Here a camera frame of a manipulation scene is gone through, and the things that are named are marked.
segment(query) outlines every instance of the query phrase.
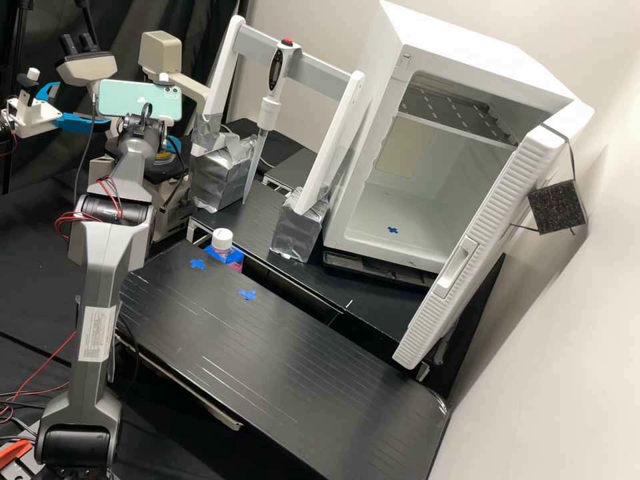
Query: label sticker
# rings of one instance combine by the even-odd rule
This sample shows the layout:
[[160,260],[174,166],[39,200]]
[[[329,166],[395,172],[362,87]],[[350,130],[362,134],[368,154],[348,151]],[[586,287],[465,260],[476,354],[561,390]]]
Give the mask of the label sticker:
[[109,358],[115,328],[115,309],[115,305],[110,308],[85,307],[78,360],[102,362]]

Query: mini fridge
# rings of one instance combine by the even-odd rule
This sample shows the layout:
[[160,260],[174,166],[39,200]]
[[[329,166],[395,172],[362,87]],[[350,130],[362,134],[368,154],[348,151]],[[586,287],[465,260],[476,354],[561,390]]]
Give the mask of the mini fridge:
[[438,274],[394,354],[413,368],[593,110],[513,45],[386,1],[376,9],[323,242]]

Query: black foam pad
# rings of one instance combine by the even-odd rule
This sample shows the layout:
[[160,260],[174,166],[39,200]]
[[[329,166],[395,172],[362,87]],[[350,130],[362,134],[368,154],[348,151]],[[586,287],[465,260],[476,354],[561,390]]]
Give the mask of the black foam pad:
[[540,235],[587,222],[574,180],[533,190],[528,198]]

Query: fridge door handle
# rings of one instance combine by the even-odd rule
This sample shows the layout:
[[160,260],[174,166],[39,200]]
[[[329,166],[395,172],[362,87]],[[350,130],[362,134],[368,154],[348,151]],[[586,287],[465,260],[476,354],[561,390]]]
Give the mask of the fridge door handle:
[[440,298],[446,298],[451,287],[460,276],[467,262],[478,247],[477,242],[464,236],[460,244],[455,248],[445,267],[440,272],[431,290]]

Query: gray robotic arm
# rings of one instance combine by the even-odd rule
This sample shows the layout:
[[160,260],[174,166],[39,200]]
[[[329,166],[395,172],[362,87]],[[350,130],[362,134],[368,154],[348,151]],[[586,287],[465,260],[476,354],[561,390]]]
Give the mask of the gray robotic arm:
[[110,180],[120,207],[98,184],[89,186],[75,211],[100,221],[72,224],[69,258],[87,273],[80,304],[79,341],[67,392],[47,405],[35,457],[42,477],[106,478],[115,460],[120,402],[105,390],[109,348],[115,332],[119,289],[128,272],[144,265],[155,212],[142,187],[145,164],[161,144],[162,122],[141,115],[125,118],[121,158]]

